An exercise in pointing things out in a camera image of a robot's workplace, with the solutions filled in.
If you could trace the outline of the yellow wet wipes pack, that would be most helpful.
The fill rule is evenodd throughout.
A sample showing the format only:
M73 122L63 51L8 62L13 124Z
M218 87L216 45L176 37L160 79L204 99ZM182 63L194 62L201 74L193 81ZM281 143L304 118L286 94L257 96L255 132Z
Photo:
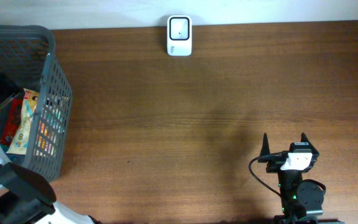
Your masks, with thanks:
M7 150L8 154L25 155L29 145L30 129L34 120L39 93L24 89L21 106L21 123Z

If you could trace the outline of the red snack bag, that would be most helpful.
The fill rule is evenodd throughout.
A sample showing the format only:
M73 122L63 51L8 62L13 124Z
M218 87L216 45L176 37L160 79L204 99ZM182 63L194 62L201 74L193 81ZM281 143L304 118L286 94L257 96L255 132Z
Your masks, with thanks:
M0 143L3 146L10 146L21 124L22 98L15 98L11 101L7 111L7 121L4 123Z

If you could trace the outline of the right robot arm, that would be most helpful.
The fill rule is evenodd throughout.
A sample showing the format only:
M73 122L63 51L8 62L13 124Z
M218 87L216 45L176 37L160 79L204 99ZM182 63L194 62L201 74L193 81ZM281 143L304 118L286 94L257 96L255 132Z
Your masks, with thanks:
M289 150L270 152L267 134L264 134L262 147L258 157L249 163L265 163L266 173L278 175L276 191L260 180L253 172L251 175L264 187L277 194L282 204L282 215L273 218L274 223L341 223L340 220L320 220L323 214L323 202L326 186L312 179L304 179L303 174L310 171L319 157L318 150L308 140L305 133L298 142L290 144Z

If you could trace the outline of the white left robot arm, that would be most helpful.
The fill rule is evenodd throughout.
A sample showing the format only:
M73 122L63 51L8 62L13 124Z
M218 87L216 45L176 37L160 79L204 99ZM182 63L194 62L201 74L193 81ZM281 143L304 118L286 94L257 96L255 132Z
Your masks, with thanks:
M0 105L22 93L0 73ZM0 145L0 223L94 224L90 215L76 213L58 202L49 182L40 174L12 163Z

